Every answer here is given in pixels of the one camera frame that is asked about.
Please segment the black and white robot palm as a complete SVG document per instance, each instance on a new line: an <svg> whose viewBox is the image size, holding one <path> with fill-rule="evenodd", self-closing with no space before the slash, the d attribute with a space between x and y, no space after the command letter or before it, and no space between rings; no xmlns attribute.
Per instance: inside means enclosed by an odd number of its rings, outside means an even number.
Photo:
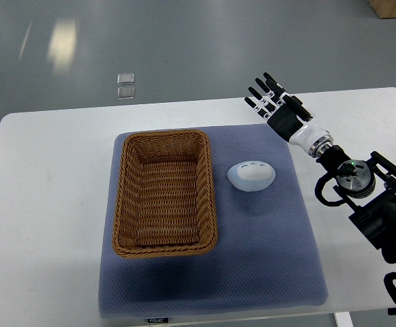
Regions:
<svg viewBox="0 0 396 327"><path fill-rule="evenodd" d="M260 78L255 78L255 82L275 106L263 98L253 87L248 87L248 91L266 109L257 105L249 97L245 97L244 100L260 117L267 121L273 131L289 144L297 145L305 152L320 152L331 147L330 133L321 128L317 118L312 118L311 113L303 107L302 101L296 96L288 94L269 73L264 72L263 77L265 82ZM280 107L283 102L289 109Z"/></svg>

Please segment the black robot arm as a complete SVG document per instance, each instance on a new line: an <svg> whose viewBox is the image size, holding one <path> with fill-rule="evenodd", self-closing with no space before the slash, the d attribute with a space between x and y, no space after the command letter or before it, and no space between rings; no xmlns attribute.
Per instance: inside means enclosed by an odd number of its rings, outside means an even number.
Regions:
<svg viewBox="0 0 396 327"><path fill-rule="evenodd" d="M245 102L280 138L324 168L314 189L317 200L328 207L348 205L355 227L386 262L396 263L396 165L375 151L366 161L347 156L303 102L269 73L255 82Z"/></svg>

